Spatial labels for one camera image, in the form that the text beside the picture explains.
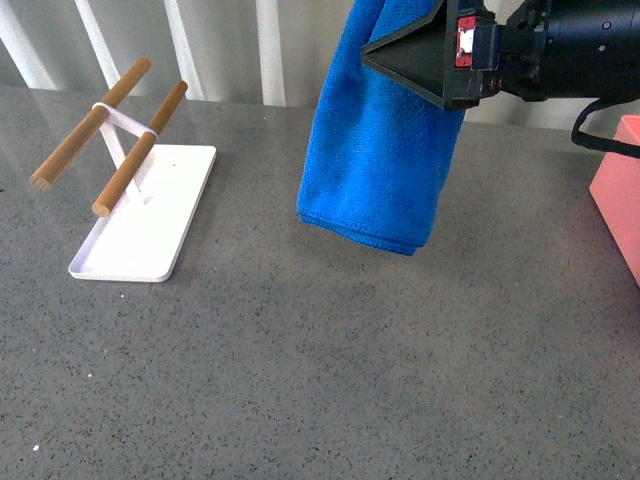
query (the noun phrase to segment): pink box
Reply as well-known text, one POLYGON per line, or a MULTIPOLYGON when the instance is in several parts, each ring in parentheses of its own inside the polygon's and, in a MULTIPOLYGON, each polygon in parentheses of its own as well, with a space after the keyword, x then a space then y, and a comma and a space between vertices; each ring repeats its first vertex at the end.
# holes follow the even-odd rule
MULTIPOLYGON (((640 116, 622 117, 615 138, 640 145, 640 116)), ((589 190, 640 286, 640 160, 607 153, 589 190)))

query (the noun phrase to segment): gray countertop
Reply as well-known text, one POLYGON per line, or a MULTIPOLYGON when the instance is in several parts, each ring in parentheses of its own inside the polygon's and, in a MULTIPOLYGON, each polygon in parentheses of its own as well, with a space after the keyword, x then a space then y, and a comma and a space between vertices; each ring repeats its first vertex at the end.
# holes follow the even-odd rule
POLYGON ((405 258, 299 222, 311 110, 188 101, 160 143, 219 154, 172 277, 88 282, 67 266, 106 147, 27 179, 95 100, 0 88, 0 478, 640 478, 640 290, 587 190, 601 155, 465 124, 405 258))

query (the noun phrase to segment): wooden rod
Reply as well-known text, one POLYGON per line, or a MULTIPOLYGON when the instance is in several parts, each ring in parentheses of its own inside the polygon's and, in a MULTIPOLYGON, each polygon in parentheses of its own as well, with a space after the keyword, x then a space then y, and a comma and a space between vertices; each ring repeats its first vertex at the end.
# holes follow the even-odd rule
MULTIPOLYGON (((101 102, 110 107, 117 107, 133 90, 151 68, 148 58, 140 58, 120 80, 102 97, 101 102)), ((60 174, 69 166, 71 160, 84 147, 89 139, 98 131, 107 118, 109 111, 97 105, 78 123, 76 128, 56 148, 49 158, 31 175, 29 183, 38 190, 49 190, 60 174)))
MULTIPOLYGON (((149 124, 150 129, 160 135, 160 132, 164 129, 173 112, 175 112, 186 91, 187 84, 179 80, 151 120, 149 124)), ((116 170, 116 173, 113 174, 107 186, 104 187, 104 190, 102 190, 102 193, 94 202, 91 207, 93 213, 101 217, 108 217, 111 214, 111 211, 126 190, 127 185, 133 180, 136 172, 147 158, 147 155, 149 155, 156 140, 157 137, 150 132, 142 134, 123 160, 122 165, 116 170)))

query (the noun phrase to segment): towel fold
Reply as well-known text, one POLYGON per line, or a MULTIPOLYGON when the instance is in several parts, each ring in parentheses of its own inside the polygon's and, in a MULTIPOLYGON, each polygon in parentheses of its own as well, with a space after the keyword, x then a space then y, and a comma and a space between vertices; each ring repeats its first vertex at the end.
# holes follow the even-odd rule
POLYGON ((463 113, 364 67, 360 49, 432 6, 355 1, 313 121, 297 203, 303 222, 404 255, 425 245, 463 113))

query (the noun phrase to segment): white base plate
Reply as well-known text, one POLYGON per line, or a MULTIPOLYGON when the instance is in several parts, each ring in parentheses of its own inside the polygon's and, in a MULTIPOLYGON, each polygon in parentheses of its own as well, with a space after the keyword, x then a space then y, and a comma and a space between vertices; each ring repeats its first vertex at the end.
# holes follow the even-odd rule
POLYGON ((215 157, 211 146, 154 146, 135 176, 144 206, 125 193, 96 222, 69 273, 82 280, 168 279, 215 157))

